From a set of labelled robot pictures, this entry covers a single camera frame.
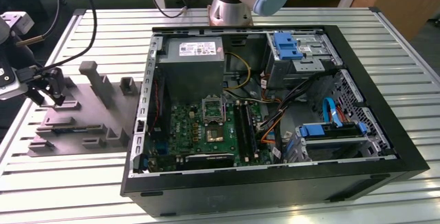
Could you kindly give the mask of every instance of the aluminum profile table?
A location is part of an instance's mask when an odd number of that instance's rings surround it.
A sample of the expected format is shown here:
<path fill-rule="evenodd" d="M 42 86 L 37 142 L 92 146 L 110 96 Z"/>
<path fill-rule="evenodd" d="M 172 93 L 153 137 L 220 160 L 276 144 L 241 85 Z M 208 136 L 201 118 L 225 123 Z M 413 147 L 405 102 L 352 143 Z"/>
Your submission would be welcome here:
<path fill-rule="evenodd" d="M 152 27 L 208 25 L 204 9 L 192 9 L 176 19 L 162 18 L 154 10 L 98 10 L 97 15 L 93 48 L 62 66 L 76 82 L 86 81 L 77 71 L 82 60 L 94 60 L 98 73 L 113 82 L 124 76 L 141 80 Z M 25 155 L 46 111 L 26 100 L 0 145 L 0 223 L 438 223 L 440 79 L 420 55 L 384 16 L 369 9 L 282 9 L 272 17 L 254 16 L 253 21 L 256 25 L 338 25 L 430 170 L 352 202 L 154 220 L 118 195 L 125 153 Z M 89 11 L 72 17 L 49 63 L 86 47 L 92 23 Z"/>

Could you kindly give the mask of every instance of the motherboard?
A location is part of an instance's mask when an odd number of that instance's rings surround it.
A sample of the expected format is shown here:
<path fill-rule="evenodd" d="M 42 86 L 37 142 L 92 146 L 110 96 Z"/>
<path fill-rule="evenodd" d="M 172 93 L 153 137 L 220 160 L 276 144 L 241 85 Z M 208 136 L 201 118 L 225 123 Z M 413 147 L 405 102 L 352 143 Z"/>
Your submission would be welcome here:
<path fill-rule="evenodd" d="M 270 164 L 266 144 L 257 143 L 257 123 L 262 120 L 258 103 L 222 104 L 206 98 L 200 104 L 173 105 L 170 109 L 169 140 L 154 142 L 157 171 L 181 170 L 188 161 L 198 165 L 206 158 L 216 164 L 212 167 Z"/>

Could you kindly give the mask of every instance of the ram slot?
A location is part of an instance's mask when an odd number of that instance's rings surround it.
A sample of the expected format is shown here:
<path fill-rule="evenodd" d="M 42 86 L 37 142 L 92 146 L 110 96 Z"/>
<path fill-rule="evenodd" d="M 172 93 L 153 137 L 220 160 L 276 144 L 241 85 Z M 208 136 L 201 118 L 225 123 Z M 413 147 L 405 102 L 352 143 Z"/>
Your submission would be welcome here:
<path fill-rule="evenodd" d="M 236 139 L 238 143 L 238 153 L 240 159 L 242 162 L 249 161 L 249 153 L 248 153 L 248 146 L 246 146 L 246 138 L 245 138 L 245 122 L 242 120 L 241 115 L 241 108 L 240 103 L 233 107 L 233 118 L 234 118 L 234 132 L 236 132 Z"/>
<path fill-rule="evenodd" d="M 249 105 L 245 104 L 242 105 L 244 109 L 244 115 L 245 115 L 245 120 L 246 120 L 246 137 L 248 137 L 248 146 L 249 146 L 249 153 L 253 158 L 258 157 L 257 154 L 257 147 L 256 147 L 256 139 L 254 139 L 254 131 L 253 131 L 253 123 L 252 123 L 252 115 L 250 115 L 250 109 Z"/>

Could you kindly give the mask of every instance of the green motherboard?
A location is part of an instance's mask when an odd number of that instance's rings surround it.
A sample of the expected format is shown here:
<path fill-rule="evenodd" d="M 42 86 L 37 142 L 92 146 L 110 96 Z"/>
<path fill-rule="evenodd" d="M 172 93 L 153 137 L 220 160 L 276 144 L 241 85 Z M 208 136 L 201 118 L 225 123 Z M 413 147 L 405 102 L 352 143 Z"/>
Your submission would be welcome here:
<path fill-rule="evenodd" d="M 205 115 L 216 116 L 222 113 L 222 123 L 204 123 L 202 104 L 174 105 L 170 113 L 170 138 L 166 144 L 166 155 L 157 157 L 160 171 L 173 171 L 174 160 L 186 154 L 217 154 L 228 153 L 234 156 L 233 166 L 264 165 L 270 163 L 270 156 L 266 145 L 260 145 L 257 158 L 244 160 L 240 156 L 240 144 L 236 132 L 236 118 L 233 107 L 237 104 L 229 103 L 217 111 L 213 103 L 205 105 Z M 249 103 L 252 124 L 261 121 L 258 103 Z"/>

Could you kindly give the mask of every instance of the power supply label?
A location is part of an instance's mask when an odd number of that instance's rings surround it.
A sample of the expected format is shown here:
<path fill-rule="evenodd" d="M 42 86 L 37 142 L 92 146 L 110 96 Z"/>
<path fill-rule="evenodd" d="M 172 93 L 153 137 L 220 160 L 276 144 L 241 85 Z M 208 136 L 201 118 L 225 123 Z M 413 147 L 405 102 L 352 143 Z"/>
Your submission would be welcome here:
<path fill-rule="evenodd" d="M 178 56 L 206 56 L 214 54 L 214 42 L 181 43 L 178 46 Z"/>

